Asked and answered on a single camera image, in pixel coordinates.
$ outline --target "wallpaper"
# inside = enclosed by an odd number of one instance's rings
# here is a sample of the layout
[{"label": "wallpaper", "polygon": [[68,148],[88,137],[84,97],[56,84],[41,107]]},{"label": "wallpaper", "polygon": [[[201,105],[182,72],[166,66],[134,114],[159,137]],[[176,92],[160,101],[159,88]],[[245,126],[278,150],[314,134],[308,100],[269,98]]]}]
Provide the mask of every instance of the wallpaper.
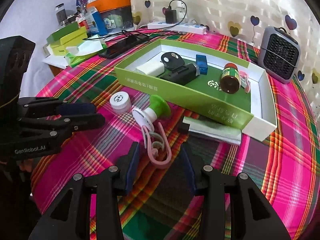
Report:
[{"label": "wallpaper", "polygon": [[[171,0],[131,0],[135,25],[163,21]],[[182,0],[186,21],[195,20],[207,30],[229,35],[259,47],[264,29],[283,27],[301,48],[295,74],[310,101],[320,127],[320,25],[304,0]],[[172,3],[181,20],[186,7]]]}]

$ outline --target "heater grille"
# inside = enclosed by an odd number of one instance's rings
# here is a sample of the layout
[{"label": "heater grille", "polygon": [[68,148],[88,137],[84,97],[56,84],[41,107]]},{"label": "heater grille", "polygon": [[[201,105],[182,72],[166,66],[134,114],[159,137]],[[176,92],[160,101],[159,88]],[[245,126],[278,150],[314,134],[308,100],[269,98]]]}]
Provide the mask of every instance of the heater grille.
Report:
[{"label": "heater grille", "polygon": [[266,69],[289,80],[299,58],[298,49],[277,34],[271,34],[263,64]]}]

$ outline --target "pink clip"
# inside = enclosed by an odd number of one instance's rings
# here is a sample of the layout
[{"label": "pink clip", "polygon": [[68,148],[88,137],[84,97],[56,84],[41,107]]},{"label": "pink clip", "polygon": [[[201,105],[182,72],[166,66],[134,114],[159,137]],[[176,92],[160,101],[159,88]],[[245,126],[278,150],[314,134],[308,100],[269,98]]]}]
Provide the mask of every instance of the pink clip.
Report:
[{"label": "pink clip", "polygon": [[147,149],[148,149],[148,157],[149,157],[151,163],[158,169],[166,169],[170,165],[172,153],[171,153],[171,148],[170,148],[168,139],[165,135],[164,129],[163,129],[162,124],[160,122],[158,123],[158,127],[160,130],[161,137],[163,138],[164,146],[165,146],[165,149],[167,152],[167,158],[164,161],[157,161],[156,160],[156,157],[158,156],[158,149],[153,148],[154,144],[151,142],[149,130],[145,125],[142,126],[142,133],[145,133],[147,136],[146,144],[147,144]]},{"label": "pink clip", "polygon": [[244,92],[250,92],[250,81],[248,80],[248,75],[246,72],[240,70],[239,71],[240,79],[241,79],[241,86],[244,87]]}]

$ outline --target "heart pattern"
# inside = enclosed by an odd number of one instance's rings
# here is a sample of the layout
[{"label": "heart pattern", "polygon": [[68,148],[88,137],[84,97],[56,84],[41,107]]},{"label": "heart pattern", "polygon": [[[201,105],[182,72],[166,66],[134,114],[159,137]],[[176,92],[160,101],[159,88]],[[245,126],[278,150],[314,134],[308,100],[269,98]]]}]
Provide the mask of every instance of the heart pattern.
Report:
[{"label": "heart pattern", "polygon": [[295,19],[291,19],[291,17],[289,15],[285,16],[285,23],[287,25],[287,27],[289,28],[289,30],[295,30],[297,28],[297,22]]},{"label": "heart pattern", "polygon": [[258,17],[255,17],[254,15],[252,15],[250,17],[250,21],[252,23],[253,26],[257,26],[260,22],[260,19]]},{"label": "heart pattern", "polygon": [[298,80],[299,81],[304,80],[304,74],[300,70],[298,71]]},{"label": "heart pattern", "polygon": [[320,77],[320,74],[317,72],[315,68],[313,68],[312,75],[311,75],[312,83],[317,84],[319,81],[319,77]]},{"label": "heart pattern", "polygon": [[239,34],[239,29],[237,27],[230,26],[229,30],[232,37],[236,37]]},{"label": "heart pattern", "polygon": [[316,76],[316,74],[312,73],[311,79],[312,79],[312,83],[313,84],[317,84],[318,83],[318,77]]},{"label": "heart pattern", "polygon": [[206,26],[207,27],[207,32],[210,31],[210,28],[208,25],[203,25],[203,24],[200,24],[200,26]]},{"label": "heart pattern", "polygon": [[145,1],[145,2],[144,2],[144,5],[145,5],[147,8],[149,8],[150,5],[151,5],[151,2],[150,2],[150,1]]},{"label": "heart pattern", "polygon": [[135,12],[132,14],[133,24],[139,25],[141,21],[142,13],[141,12]]},{"label": "heart pattern", "polygon": [[165,15],[165,12],[167,11],[167,9],[168,9],[168,8],[166,8],[166,7],[163,7],[163,8],[162,8],[162,13],[163,13],[164,15]]},{"label": "heart pattern", "polygon": [[239,23],[234,23],[233,21],[228,22],[228,28],[232,37],[236,37],[241,30],[241,25]]}]

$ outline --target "white power strip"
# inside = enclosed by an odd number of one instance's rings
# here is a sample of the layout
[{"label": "white power strip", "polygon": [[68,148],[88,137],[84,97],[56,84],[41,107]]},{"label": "white power strip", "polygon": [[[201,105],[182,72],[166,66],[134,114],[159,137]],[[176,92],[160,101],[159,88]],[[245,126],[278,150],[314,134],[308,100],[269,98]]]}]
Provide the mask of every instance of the white power strip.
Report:
[{"label": "white power strip", "polygon": [[207,31],[206,26],[200,25],[187,25],[187,24],[179,24],[173,28],[169,28],[175,24],[168,24],[165,22],[152,22],[148,23],[148,29],[162,29],[168,27],[166,30],[172,30],[177,32],[185,32],[185,33],[195,33],[204,35]]}]

